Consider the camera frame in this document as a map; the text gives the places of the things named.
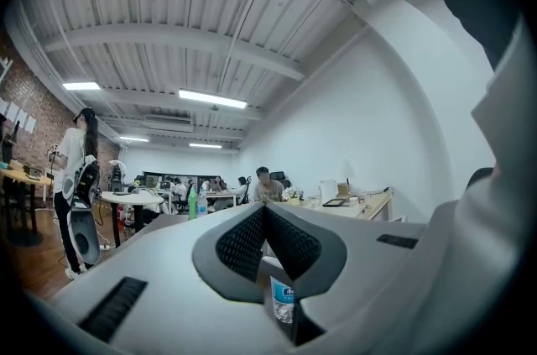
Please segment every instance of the water bottle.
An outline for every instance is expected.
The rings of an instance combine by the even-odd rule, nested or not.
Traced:
[[[272,287],[272,307],[274,315],[279,321],[286,324],[292,323],[295,291],[290,286],[282,284],[272,276],[270,277],[270,286]]]
[[[188,220],[196,219],[196,190],[192,188],[188,197],[189,207],[188,207]]]
[[[207,197],[204,190],[200,190],[198,195],[198,216],[204,217],[207,214]]]

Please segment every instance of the black pants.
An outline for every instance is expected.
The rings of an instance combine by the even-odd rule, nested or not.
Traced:
[[[69,261],[70,269],[75,273],[78,273],[81,271],[81,267],[78,264],[78,258],[76,257],[76,251],[75,248],[73,248],[73,243],[70,240],[69,227],[67,225],[67,214],[70,211],[70,206],[61,192],[58,192],[54,195],[54,208],[60,224],[61,240],[64,244],[65,256],[67,257],[67,261]],[[89,269],[93,264],[85,263],[85,265],[86,268]]]

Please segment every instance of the fluorescent light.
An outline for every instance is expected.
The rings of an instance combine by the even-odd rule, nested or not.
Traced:
[[[239,100],[232,100],[231,98],[211,96],[209,94],[201,94],[200,92],[179,90],[179,97],[188,98],[189,100],[196,100],[197,102],[207,102],[214,104],[222,104],[223,106],[238,107],[244,109],[247,105],[246,102]]]
[[[101,89],[95,82],[65,83],[64,88],[67,91],[83,91],[83,90],[100,90]]]
[[[220,144],[190,144],[191,148],[213,148],[213,149],[222,149]]]
[[[138,137],[123,137],[119,136],[119,138],[122,138],[123,140],[127,140],[129,142],[148,142],[146,138],[138,138]]]

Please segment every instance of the paper on wall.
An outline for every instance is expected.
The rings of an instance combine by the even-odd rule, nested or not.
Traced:
[[[26,121],[26,126],[24,127],[24,129],[31,134],[34,132],[34,127],[35,127],[35,119],[28,116],[28,121]]]
[[[0,98],[0,113],[5,115],[7,110],[8,104],[2,98]]]
[[[20,127],[24,127],[24,124],[26,123],[26,117],[28,116],[28,114],[23,110],[23,109],[20,109],[20,111],[18,112],[18,115],[17,115],[17,120],[20,121]]]
[[[6,118],[14,123],[17,119],[17,113],[18,113],[18,106],[15,103],[11,103],[9,105],[8,114],[6,115]]]

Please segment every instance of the white ceiling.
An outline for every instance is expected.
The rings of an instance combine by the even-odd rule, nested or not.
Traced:
[[[271,102],[311,74],[305,64],[314,50],[337,39],[344,21],[357,19],[355,1],[18,0],[14,7],[55,82],[101,86],[75,99],[93,107],[109,132],[149,136],[152,144],[186,146],[195,139],[235,149]],[[180,88],[245,100],[248,107],[213,110],[179,99]],[[143,121],[149,114],[189,118],[192,128],[149,128]]]

